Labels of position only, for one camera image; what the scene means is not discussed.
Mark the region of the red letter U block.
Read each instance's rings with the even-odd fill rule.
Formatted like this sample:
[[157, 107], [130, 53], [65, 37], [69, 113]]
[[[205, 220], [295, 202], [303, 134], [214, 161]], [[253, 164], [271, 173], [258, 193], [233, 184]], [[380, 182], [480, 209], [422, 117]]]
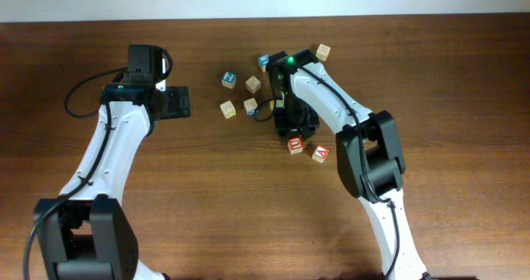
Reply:
[[289, 138], [287, 140], [287, 146], [288, 146], [289, 153], [291, 154], [297, 154], [299, 152], [302, 152], [304, 145], [303, 145], [303, 141], [301, 140], [301, 136]]

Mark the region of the red letter A block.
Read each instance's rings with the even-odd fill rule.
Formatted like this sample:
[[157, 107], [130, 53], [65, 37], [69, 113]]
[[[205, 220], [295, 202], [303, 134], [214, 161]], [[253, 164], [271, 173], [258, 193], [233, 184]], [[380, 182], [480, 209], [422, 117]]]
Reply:
[[321, 145], [317, 145], [311, 158], [319, 163], [323, 163], [328, 157], [330, 149]]

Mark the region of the yellow top wooden block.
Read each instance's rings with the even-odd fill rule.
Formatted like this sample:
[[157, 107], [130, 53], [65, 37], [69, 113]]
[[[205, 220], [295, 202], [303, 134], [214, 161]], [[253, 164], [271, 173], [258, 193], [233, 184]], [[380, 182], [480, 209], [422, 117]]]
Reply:
[[284, 108], [284, 102], [282, 99], [275, 99], [270, 102], [270, 109], [283, 109]]

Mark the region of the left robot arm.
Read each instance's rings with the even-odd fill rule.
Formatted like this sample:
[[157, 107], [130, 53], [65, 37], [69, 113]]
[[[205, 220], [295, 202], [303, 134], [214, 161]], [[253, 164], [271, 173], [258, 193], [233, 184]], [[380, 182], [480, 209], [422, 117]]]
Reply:
[[111, 70], [99, 95], [98, 123], [75, 174], [54, 199], [41, 199], [23, 255], [29, 278], [38, 241], [49, 279], [166, 279], [139, 259], [136, 235], [123, 212], [123, 193], [142, 140], [160, 120], [190, 116], [185, 86], [166, 86], [167, 50], [130, 45], [128, 64]]

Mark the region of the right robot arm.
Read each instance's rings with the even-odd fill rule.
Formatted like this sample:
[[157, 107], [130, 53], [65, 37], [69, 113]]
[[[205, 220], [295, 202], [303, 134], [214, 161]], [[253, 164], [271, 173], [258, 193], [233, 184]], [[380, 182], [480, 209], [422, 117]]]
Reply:
[[428, 279], [407, 222], [403, 175], [406, 164], [393, 116], [351, 98], [305, 49], [268, 58], [272, 116], [278, 135], [306, 140], [321, 123], [335, 135], [336, 161], [344, 188], [364, 207], [378, 242], [386, 279]]

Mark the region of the blue edged wooden block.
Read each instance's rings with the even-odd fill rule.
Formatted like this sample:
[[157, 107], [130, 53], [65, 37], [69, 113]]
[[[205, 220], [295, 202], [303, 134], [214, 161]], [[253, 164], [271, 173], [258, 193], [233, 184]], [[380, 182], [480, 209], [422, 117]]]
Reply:
[[253, 116], [258, 109], [258, 103], [255, 98], [244, 100], [243, 106], [248, 116]]

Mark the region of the red edged wooden block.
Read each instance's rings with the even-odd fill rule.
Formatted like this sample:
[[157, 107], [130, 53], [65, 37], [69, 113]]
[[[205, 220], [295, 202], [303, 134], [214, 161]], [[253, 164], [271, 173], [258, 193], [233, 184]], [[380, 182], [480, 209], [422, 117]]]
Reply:
[[261, 82], [255, 76], [251, 76], [245, 81], [245, 88], [251, 93], [256, 94], [261, 89]]

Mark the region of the blue top wooden block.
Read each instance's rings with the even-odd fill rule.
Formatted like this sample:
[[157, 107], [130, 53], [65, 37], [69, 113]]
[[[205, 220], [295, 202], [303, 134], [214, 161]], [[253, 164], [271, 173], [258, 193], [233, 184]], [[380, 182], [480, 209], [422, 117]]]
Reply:
[[258, 57], [258, 66], [262, 72], [266, 71], [268, 62], [269, 62], [269, 55], [261, 55]]

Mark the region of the yellow edged wooden block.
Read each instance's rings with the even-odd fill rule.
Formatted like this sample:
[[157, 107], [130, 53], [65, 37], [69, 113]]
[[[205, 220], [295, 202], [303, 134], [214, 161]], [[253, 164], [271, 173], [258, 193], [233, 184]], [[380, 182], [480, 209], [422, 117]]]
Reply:
[[232, 118], [237, 113], [236, 108], [230, 100], [222, 103], [219, 107], [226, 119]]

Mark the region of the plain wooden block far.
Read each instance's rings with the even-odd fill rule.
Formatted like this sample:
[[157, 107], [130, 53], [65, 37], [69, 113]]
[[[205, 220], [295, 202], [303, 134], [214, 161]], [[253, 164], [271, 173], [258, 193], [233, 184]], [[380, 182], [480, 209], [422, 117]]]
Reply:
[[330, 55], [330, 47], [324, 44], [319, 44], [316, 50], [316, 57], [320, 61], [327, 61], [329, 55]]

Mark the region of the blue number two block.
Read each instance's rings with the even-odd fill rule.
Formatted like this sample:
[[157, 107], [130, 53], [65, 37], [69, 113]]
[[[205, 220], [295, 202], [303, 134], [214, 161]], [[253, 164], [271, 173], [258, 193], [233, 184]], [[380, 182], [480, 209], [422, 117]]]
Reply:
[[237, 83], [237, 75], [233, 72], [225, 71], [221, 82], [224, 87], [233, 89]]

